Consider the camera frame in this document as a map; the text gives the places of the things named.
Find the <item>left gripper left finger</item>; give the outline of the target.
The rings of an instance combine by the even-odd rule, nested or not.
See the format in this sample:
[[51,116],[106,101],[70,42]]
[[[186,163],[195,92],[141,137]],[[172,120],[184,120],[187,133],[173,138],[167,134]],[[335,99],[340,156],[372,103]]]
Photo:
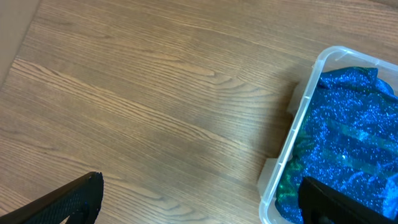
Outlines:
[[33,202],[7,213],[1,223],[94,223],[101,210],[104,179],[89,172]]

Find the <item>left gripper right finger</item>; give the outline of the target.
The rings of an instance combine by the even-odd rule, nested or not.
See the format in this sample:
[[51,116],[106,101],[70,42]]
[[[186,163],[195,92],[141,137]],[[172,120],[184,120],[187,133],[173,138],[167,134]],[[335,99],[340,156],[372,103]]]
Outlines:
[[304,177],[298,190],[304,224],[397,224],[313,177]]

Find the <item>blue sequin garment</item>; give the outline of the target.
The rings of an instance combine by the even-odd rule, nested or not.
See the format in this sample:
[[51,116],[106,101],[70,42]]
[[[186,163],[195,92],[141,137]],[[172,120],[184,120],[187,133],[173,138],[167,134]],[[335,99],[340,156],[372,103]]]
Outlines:
[[393,219],[397,216],[397,97],[376,68],[322,73],[276,189],[275,207],[302,223],[306,176]]

